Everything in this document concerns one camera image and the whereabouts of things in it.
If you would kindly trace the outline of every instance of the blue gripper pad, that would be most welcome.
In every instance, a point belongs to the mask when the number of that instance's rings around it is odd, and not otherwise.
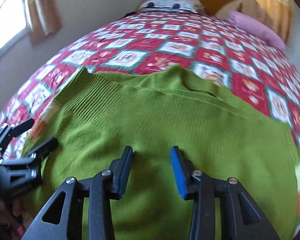
[[[124,148],[123,154],[121,158],[124,158],[124,163],[122,166],[122,170],[119,176],[119,187],[118,187],[118,195],[120,198],[123,196],[123,194],[126,192],[128,178],[132,166],[132,155],[133,155],[133,149],[131,146],[126,146]]]
[[[180,164],[180,158],[182,158],[179,148],[174,146],[170,150],[170,161],[173,168],[174,178],[177,183],[178,192],[181,195],[182,199],[186,198],[186,177],[183,174],[183,170]]]

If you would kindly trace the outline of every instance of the green sweater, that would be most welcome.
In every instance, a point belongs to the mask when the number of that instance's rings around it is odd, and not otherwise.
[[[282,240],[292,239],[296,229],[300,159],[289,125],[184,68],[150,75],[82,68],[30,135],[24,152],[51,136],[59,141],[43,161],[43,185],[25,198],[32,215],[67,177],[93,177],[131,145],[126,193],[111,202],[116,239],[188,239],[193,201],[178,194],[169,156],[178,145],[196,169],[217,179],[238,178]],[[84,239],[87,220],[86,202]],[[216,233],[220,239],[218,205]]]

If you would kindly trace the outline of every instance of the metal screw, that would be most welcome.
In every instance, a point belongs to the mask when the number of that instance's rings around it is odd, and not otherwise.
[[[73,177],[69,177],[68,179],[66,179],[66,183],[71,184],[74,183],[75,179]]]
[[[229,178],[229,183],[230,184],[237,184],[238,180],[236,178]]]
[[[31,177],[35,178],[37,176],[37,171],[36,170],[32,170],[31,171]]]
[[[103,170],[101,171],[102,176],[109,176],[111,174],[111,170]]]
[[[201,176],[201,175],[202,175],[202,171],[199,171],[199,170],[194,170],[194,171],[192,172],[192,174],[193,174],[194,176],[197,176],[197,177],[199,177],[199,176]]]

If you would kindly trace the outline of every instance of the orange curtain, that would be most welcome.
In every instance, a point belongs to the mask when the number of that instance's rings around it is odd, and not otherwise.
[[[56,0],[25,0],[32,44],[63,27]]]
[[[273,29],[286,43],[293,31],[293,0],[243,0],[242,12]]]

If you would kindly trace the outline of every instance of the window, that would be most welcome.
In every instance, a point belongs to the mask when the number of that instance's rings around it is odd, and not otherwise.
[[[20,38],[25,30],[24,0],[6,0],[0,8],[0,55]]]

